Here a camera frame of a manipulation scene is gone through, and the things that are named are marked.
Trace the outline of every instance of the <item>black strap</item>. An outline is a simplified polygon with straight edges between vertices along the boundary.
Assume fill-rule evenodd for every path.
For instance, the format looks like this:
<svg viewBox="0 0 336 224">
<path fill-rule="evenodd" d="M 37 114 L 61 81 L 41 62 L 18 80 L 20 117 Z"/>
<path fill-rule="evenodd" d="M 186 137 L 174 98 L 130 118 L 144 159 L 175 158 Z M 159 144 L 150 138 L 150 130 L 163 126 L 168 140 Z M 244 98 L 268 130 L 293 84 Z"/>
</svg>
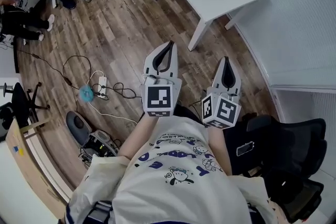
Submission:
<svg viewBox="0 0 336 224">
<path fill-rule="evenodd" d="M 98 201 L 89 212 L 83 224 L 108 224 L 110 211 L 112 211 L 111 201 Z"/>
</svg>

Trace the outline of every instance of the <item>wooden floor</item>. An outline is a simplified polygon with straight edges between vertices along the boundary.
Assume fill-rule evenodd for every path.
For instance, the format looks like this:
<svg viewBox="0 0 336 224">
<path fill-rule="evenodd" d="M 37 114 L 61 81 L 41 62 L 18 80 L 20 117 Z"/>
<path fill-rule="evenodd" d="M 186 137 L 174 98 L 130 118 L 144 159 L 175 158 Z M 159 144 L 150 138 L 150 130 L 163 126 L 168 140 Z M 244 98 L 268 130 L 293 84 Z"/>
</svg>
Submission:
<svg viewBox="0 0 336 224">
<path fill-rule="evenodd" d="M 31 41 L 19 48 L 41 56 L 61 71 L 68 57 L 87 56 L 92 70 L 102 70 L 108 77 L 109 86 L 123 82 L 140 95 L 146 56 L 158 45 L 173 40 L 179 50 L 179 77 L 183 80 L 180 100 L 185 106 L 200 99 L 202 89 L 211 83 L 217 62 L 229 56 L 242 78 L 241 114 L 276 116 L 265 82 L 243 40 L 235 28 L 225 30 L 226 16 L 215 20 L 199 46 L 189 52 L 187 44 L 199 17 L 185 0 L 93 0 L 89 4 L 76 1 L 77 8 L 71 11 L 61 5 L 52 9 L 47 1 L 41 16 L 46 19 L 54 13 L 54 29 L 45 33 L 43 42 Z M 61 171 L 77 186 L 86 169 L 77 158 L 78 148 L 65 125 L 67 112 L 76 109 L 72 89 L 45 62 L 22 52 L 18 52 L 18 58 L 24 88 L 33 88 L 38 81 L 43 83 L 38 94 L 40 102 L 48 103 L 51 109 L 39 114 L 54 117 L 43 128 L 43 139 Z M 89 78 L 87 61 L 72 58 L 65 66 L 65 75 L 74 86 L 85 85 Z M 95 75 L 92 83 L 98 83 L 98 78 Z M 75 91 L 78 111 L 96 128 L 121 140 L 133 130 L 134 123 L 99 115 L 88 103 L 80 101 L 78 94 Z M 109 101 L 95 98 L 92 104 L 102 113 L 139 119 L 140 99 L 126 100 L 113 91 L 108 91 L 108 96 Z"/>
</svg>

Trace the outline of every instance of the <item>white sneaker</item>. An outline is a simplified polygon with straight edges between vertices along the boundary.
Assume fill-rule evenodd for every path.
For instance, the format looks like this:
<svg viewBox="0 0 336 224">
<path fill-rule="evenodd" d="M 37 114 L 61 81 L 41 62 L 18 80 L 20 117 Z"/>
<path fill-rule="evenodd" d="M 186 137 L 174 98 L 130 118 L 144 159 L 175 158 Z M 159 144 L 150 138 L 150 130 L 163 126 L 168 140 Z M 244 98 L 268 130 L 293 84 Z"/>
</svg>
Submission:
<svg viewBox="0 0 336 224">
<path fill-rule="evenodd" d="M 48 32 L 52 30 L 54 21 L 55 21 L 55 16 L 54 14 L 51 14 L 48 18 L 48 22 L 49 22 L 49 28 L 47 29 Z"/>
<path fill-rule="evenodd" d="M 44 35 L 43 35 L 43 34 L 40 34 L 40 35 L 38 36 L 38 40 L 39 40 L 39 41 L 43 41 L 43 40 L 44 40 Z"/>
</svg>

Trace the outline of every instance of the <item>blue ball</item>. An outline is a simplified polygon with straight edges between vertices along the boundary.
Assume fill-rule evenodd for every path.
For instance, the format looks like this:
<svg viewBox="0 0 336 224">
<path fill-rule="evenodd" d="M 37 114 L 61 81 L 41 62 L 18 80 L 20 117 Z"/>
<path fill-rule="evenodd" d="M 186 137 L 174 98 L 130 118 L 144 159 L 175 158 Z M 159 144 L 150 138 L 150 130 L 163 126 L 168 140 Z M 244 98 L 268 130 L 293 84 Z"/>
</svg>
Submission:
<svg viewBox="0 0 336 224">
<path fill-rule="evenodd" d="M 80 87 L 79 97 L 84 102 L 91 102 L 94 99 L 95 95 L 93 94 L 93 91 L 91 90 L 90 86 L 85 85 Z"/>
</svg>

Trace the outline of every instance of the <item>forearm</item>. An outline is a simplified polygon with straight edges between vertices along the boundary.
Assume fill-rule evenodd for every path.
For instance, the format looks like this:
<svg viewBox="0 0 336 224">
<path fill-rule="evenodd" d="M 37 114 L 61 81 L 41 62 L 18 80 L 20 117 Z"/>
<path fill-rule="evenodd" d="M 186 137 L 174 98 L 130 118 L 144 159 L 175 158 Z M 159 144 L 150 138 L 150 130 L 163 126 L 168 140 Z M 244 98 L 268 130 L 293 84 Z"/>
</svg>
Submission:
<svg viewBox="0 0 336 224">
<path fill-rule="evenodd" d="M 215 127 L 208 127 L 208 134 L 209 146 L 214 153 L 218 164 L 228 176 L 232 175 L 231 162 L 226 148 L 223 130 Z"/>
<path fill-rule="evenodd" d="M 133 132 L 121 146 L 118 156 L 132 159 L 139 149 L 149 140 L 159 118 L 149 117 L 147 114 L 136 125 Z"/>
<path fill-rule="evenodd" d="M 16 3 L 16 0 L 0 0 L 0 6 L 13 5 L 15 3 Z"/>
</svg>

